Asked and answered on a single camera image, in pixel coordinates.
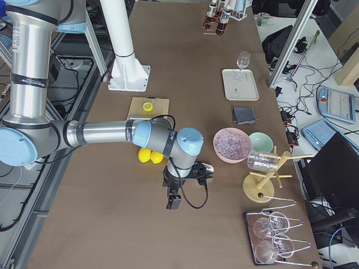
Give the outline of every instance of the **robotic arm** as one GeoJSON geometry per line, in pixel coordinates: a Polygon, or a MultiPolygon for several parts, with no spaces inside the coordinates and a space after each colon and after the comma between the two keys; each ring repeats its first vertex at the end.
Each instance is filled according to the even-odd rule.
{"type": "Polygon", "coordinates": [[[163,186],[167,209],[177,209],[179,188],[186,179],[205,181],[210,165],[196,161],[203,136],[193,128],[176,132],[165,119],[104,123],[49,121],[45,116],[50,38],[55,30],[83,33],[84,0],[6,0],[13,20],[10,110],[0,127],[0,161],[23,166],[55,151],[91,143],[132,142],[169,158],[163,186]]]}

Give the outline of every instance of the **blue device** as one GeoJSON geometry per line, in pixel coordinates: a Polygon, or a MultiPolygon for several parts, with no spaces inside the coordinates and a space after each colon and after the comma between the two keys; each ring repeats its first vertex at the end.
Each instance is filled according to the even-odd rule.
{"type": "Polygon", "coordinates": [[[323,87],[318,96],[319,112],[328,118],[355,123],[354,95],[323,87]]]}
{"type": "Polygon", "coordinates": [[[359,147],[327,119],[320,119],[302,129],[304,137],[316,150],[320,150],[337,132],[339,132],[349,142],[357,154],[359,154],[359,147]]]}

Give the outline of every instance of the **white tray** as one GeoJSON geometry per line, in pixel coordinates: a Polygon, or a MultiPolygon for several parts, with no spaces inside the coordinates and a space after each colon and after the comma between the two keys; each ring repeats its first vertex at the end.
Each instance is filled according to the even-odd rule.
{"type": "Polygon", "coordinates": [[[225,97],[231,101],[256,101],[258,89],[252,71],[244,69],[222,70],[225,97]]]}

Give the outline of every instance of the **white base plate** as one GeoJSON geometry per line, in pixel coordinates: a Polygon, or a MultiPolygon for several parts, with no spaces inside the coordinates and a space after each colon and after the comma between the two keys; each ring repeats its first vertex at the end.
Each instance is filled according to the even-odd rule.
{"type": "MultiPolygon", "coordinates": [[[[144,71],[147,73],[148,77],[150,77],[151,67],[150,66],[142,66],[144,71]]],[[[125,86],[125,82],[123,77],[112,77],[110,83],[108,84],[108,89],[110,91],[137,91],[137,92],[145,92],[147,89],[148,79],[140,78],[133,83],[127,83],[125,86]]]]}
{"type": "Polygon", "coordinates": [[[222,70],[225,97],[231,101],[256,101],[258,89],[252,71],[243,69],[222,70]]]}

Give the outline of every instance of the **clear glass cup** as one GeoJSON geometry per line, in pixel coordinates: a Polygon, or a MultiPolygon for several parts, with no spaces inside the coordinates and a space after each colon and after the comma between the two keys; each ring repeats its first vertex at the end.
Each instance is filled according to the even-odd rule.
{"type": "Polygon", "coordinates": [[[263,172],[274,172],[278,169],[278,155],[268,152],[252,151],[247,159],[248,168],[263,172]]]}

